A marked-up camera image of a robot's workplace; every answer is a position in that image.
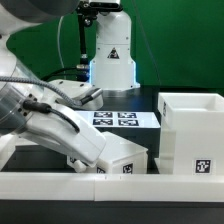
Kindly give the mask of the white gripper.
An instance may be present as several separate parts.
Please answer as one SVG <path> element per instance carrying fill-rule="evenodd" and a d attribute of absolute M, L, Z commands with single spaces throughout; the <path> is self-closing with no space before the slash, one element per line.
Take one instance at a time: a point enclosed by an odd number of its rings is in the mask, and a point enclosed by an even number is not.
<path fill-rule="evenodd" d="M 21 137 L 93 167 L 106 139 L 76 111 L 61 104 L 24 103 L 30 117 Z"/>

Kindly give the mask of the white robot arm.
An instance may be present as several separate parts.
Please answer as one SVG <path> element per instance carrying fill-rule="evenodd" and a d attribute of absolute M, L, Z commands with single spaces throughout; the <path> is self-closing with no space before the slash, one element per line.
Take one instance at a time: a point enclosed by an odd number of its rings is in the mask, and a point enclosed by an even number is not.
<path fill-rule="evenodd" d="M 33 66 L 7 47 L 12 35 L 73 13 L 99 25 L 96 54 L 87 63 L 90 89 L 76 98 L 39 73 L 49 61 L 46 49 Z M 16 135 L 95 165 L 106 139 L 77 111 L 104 90 L 127 91 L 137 85 L 130 35 L 131 20 L 120 0 L 0 0 L 0 136 Z"/>

